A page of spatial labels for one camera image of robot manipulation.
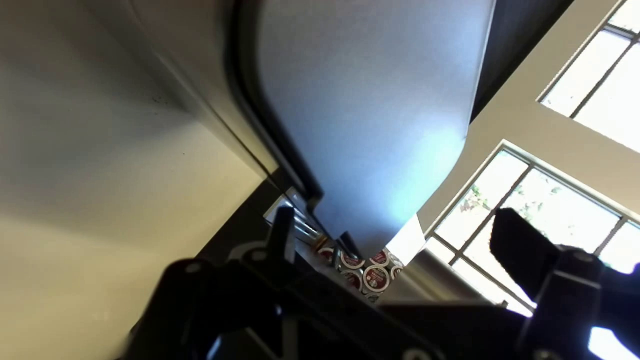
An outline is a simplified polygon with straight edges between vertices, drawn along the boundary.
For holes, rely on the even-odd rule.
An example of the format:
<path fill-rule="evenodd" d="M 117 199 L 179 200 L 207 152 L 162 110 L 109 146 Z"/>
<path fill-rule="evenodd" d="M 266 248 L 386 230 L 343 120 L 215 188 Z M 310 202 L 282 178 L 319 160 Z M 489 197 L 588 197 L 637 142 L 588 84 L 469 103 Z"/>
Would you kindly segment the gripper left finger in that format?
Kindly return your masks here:
<path fill-rule="evenodd" d="M 203 259 L 170 264 L 118 360 L 214 360 L 226 334 L 251 330 L 275 358 L 295 351 L 288 286 L 295 266 L 295 209 L 280 207 L 267 239 L 215 266 Z"/>

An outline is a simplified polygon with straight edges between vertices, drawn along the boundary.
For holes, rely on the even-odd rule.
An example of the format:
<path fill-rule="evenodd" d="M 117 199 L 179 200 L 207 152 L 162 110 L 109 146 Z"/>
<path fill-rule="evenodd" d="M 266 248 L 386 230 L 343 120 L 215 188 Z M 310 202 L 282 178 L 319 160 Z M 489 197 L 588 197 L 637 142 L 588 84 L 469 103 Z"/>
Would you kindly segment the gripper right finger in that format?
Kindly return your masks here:
<path fill-rule="evenodd" d="M 494 213 L 489 249 L 536 305 L 518 335 L 522 358 L 602 360 L 589 350 L 594 327 L 640 358 L 640 263 L 624 273 L 581 248 L 553 244 L 512 208 Z"/>

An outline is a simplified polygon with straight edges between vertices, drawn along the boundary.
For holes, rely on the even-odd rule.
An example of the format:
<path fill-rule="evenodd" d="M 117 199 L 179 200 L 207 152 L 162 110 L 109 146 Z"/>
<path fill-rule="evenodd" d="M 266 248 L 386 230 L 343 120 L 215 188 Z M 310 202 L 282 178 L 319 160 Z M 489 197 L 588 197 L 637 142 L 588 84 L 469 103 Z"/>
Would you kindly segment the grey bin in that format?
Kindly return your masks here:
<path fill-rule="evenodd" d="M 466 143 L 496 0 L 84 0 L 311 222 L 372 256 Z"/>

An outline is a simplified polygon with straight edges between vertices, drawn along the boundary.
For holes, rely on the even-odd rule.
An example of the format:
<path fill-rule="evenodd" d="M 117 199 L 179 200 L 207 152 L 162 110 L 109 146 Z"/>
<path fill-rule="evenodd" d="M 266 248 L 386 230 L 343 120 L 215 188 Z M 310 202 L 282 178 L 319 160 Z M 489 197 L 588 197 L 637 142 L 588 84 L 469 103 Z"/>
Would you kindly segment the window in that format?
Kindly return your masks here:
<path fill-rule="evenodd" d="M 585 251 L 616 274 L 640 275 L 640 219 L 499 146 L 426 232 L 424 248 L 517 322 L 528 321 L 538 302 L 490 252 L 498 212 L 506 209 L 560 248 Z"/>
<path fill-rule="evenodd" d="M 640 153 L 640 0 L 620 0 L 538 102 Z"/>

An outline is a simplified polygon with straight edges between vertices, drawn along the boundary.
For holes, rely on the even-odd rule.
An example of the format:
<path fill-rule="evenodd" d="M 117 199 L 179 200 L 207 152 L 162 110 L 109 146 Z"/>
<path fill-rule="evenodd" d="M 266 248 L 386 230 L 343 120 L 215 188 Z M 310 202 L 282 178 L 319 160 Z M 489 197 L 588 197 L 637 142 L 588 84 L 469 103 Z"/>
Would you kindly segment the heap of coffee pods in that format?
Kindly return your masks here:
<path fill-rule="evenodd" d="M 400 258 L 388 248 L 383 248 L 371 257 L 359 258 L 348 255 L 329 239 L 322 237 L 313 244 L 313 250 L 372 304 L 381 299 L 405 268 Z"/>

